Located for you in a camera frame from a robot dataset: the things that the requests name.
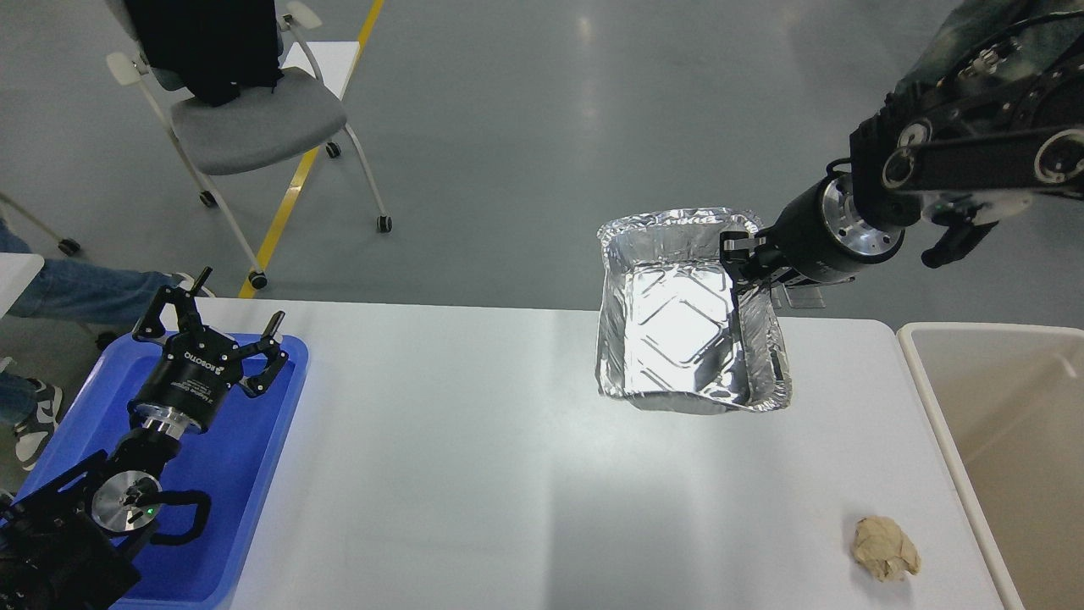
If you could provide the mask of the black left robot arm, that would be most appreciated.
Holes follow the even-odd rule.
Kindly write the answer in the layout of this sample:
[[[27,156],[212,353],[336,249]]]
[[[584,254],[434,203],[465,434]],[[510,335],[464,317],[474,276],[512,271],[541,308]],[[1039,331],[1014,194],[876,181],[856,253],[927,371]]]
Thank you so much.
[[[201,538],[212,496],[163,486],[182,437],[209,431],[230,391],[262,397],[288,363],[279,310],[251,343],[204,323],[195,294],[160,288],[131,337],[160,356],[125,405],[130,430],[3,509],[4,609],[108,609],[136,587],[147,546]]]

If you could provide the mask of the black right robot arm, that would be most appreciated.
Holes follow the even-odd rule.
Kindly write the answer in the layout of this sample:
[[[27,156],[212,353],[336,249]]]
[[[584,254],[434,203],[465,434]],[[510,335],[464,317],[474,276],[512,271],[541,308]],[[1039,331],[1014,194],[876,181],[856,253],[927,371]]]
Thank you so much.
[[[719,258],[743,293],[844,283],[926,220],[940,268],[1036,196],[1081,200],[1081,3],[963,1],[847,158],[770,228],[722,232]]]

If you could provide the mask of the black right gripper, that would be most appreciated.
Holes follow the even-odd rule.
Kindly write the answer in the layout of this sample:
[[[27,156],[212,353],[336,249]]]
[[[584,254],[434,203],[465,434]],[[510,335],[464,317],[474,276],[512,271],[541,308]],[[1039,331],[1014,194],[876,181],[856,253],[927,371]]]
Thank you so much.
[[[831,174],[793,199],[766,229],[719,235],[720,264],[736,293],[769,291],[776,281],[841,283],[901,250],[905,231],[880,230],[857,211],[851,174]]]

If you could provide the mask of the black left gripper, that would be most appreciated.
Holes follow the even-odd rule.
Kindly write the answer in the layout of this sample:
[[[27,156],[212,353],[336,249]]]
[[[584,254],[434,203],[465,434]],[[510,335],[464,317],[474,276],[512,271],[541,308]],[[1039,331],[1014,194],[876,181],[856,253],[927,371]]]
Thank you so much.
[[[262,397],[285,366],[288,354],[278,337],[285,319],[283,310],[268,320],[259,339],[251,343],[240,345],[231,335],[207,330],[196,299],[210,275],[212,267],[205,267],[189,288],[162,286],[136,323],[133,340],[163,343],[163,354],[146,382],[128,402],[132,429],[146,428],[151,421],[166,421],[175,433],[204,434],[233,385],[237,382],[249,398]],[[168,339],[162,321],[166,308],[175,310],[177,321],[177,333]],[[255,375],[241,375],[240,362],[257,355],[264,358],[263,369]]]

